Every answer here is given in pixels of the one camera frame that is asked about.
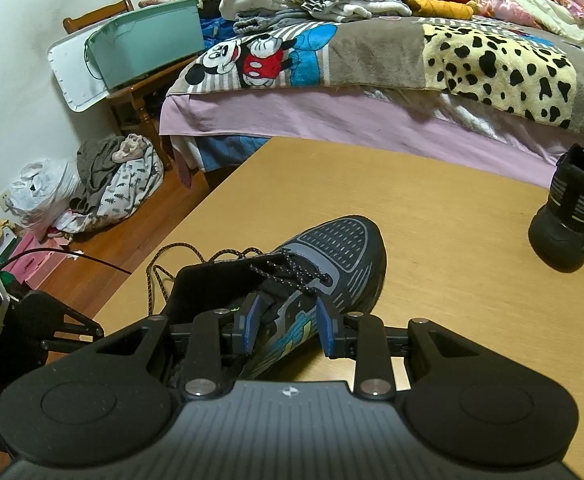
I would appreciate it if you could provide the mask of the cartoon patchwork blanket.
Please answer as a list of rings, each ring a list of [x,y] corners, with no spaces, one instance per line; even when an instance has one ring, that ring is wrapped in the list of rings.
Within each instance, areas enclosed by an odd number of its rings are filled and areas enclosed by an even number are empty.
[[[199,55],[169,91],[350,87],[447,93],[584,136],[584,46],[491,18],[383,16],[235,37]]]

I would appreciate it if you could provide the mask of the black speckled shoelace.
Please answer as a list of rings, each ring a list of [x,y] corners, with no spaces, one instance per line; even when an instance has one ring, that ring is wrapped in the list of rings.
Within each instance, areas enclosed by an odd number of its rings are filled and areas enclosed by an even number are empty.
[[[199,261],[193,266],[182,268],[176,275],[171,275],[157,261],[173,248],[187,248]],[[318,285],[334,284],[328,272],[321,271],[316,263],[295,254],[288,247],[281,247],[275,252],[262,252],[255,247],[247,247],[244,250],[221,249],[211,258],[205,259],[192,244],[176,242],[159,248],[145,268],[148,315],[154,314],[154,284],[158,285],[163,299],[169,302],[169,294],[163,283],[165,276],[173,280],[173,292],[177,290],[183,278],[187,284],[202,285],[204,292],[214,286],[228,287],[229,292],[220,294],[225,298],[243,288],[250,292],[257,288],[262,280],[274,280],[279,285],[290,286],[309,294]]]

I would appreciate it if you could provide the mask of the white tray lid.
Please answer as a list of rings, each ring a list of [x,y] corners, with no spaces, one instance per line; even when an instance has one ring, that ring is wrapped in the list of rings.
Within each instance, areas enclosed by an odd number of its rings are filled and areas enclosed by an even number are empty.
[[[60,38],[48,49],[48,62],[60,92],[75,113],[82,113],[109,95],[101,73],[86,57],[86,40],[101,25],[92,25]]]

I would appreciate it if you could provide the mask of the laundry pile on floor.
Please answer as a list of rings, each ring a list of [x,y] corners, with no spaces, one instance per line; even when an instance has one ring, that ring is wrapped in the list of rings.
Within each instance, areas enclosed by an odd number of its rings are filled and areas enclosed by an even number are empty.
[[[88,140],[77,151],[78,188],[54,228],[71,235],[129,218],[163,183],[164,165],[139,134]]]

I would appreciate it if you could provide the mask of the wooden side table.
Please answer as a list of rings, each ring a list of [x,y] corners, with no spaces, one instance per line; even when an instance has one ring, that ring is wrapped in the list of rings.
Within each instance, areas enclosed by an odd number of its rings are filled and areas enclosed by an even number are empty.
[[[81,48],[86,76],[100,87],[122,132],[150,140],[169,168],[173,152],[157,130],[147,104],[165,94],[188,60],[203,50],[199,0],[119,0],[79,16],[64,18],[69,36],[86,34]]]

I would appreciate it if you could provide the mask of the black sneaker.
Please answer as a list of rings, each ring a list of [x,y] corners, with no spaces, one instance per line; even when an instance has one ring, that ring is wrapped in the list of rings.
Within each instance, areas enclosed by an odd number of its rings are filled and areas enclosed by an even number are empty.
[[[584,266],[584,146],[573,144],[557,162],[546,204],[528,227],[528,241],[550,268],[571,273]]]
[[[386,271],[386,249],[379,227],[370,219],[353,214],[314,226],[275,248],[288,247],[316,263],[334,280],[318,285],[311,294],[274,280],[262,280],[248,292],[237,290],[228,298],[228,287],[214,286],[204,292],[199,284],[181,278],[171,289],[163,313],[173,324],[191,323],[196,315],[219,308],[237,310],[251,292],[264,301],[263,314],[253,353],[246,359],[241,376],[254,379],[295,351],[317,333],[316,300],[328,300],[339,312],[369,313],[379,299]]]

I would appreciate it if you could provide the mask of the teal storage bin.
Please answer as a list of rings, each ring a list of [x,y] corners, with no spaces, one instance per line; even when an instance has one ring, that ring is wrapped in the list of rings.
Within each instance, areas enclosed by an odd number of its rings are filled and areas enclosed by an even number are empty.
[[[120,14],[86,40],[86,57],[98,67],[109,90],[203,49],[197,0]]]

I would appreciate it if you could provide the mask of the purple bed sheet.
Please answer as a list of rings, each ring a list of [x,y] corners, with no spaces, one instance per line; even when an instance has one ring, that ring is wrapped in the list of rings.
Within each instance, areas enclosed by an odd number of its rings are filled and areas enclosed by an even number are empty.
[[[159,133],[181,179],[234,168],[269,139],[328,141],[451,162],[546,188],[584,138],[431,91],[280,89],[167,96]]]

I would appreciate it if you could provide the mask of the white plastic bag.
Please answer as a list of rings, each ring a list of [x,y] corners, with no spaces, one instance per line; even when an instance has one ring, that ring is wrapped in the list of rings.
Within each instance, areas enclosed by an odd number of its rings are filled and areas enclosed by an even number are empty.
[[[7,188],[7,209],[24,228],[47,228],[68,208],[79,184],[75,158],[30,162]]]

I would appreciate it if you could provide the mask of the folded yellow garment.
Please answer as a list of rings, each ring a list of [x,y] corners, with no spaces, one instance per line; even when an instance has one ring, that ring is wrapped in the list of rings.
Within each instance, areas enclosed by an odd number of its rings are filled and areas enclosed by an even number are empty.
[[[445,0],[406,0],[413,15],[425,18],[452,18],[470,20],[473,9],[467,3]]]

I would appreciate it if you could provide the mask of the folded grey striped clothes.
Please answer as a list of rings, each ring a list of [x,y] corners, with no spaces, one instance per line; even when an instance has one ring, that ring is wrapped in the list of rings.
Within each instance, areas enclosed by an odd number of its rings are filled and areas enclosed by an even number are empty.
[[[335,23],[412,14],[403,0],[304,0],[301,8],[316,20]]]

